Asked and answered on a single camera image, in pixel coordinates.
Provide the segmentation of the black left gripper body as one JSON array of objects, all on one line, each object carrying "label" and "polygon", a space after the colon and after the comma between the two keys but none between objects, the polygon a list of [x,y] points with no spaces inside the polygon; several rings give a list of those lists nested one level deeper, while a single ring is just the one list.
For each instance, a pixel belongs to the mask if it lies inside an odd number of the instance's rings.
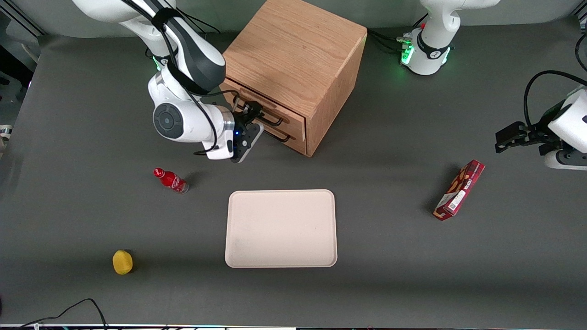
[{"label": "black left gripper body", "polygon": [[556,103],[546,110],[536,123],[531,123],[529,110],[526,111],[526,123],[530,129],[526,144],[527,146],[539,144],[540,155],[546,155],[549,152],[558,150],[563,150],[567,153],[572,151],[572,147],[548,127],[549,123],[558,118],[568,108],[563,104],[564,102]]}]

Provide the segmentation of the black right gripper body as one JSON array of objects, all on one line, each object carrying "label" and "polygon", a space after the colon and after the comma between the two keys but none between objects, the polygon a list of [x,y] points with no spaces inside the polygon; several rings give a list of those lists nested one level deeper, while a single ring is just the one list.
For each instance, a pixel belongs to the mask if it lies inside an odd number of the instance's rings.
[{"label": "black right gripper body", "polygon": [[235,139],[253,139],[263,133],[263,126],[251,123],[254,117],[248,115],[248,103],[237,106],[237,111],[233,113],[235,120],[235,129],[233,138]]}]

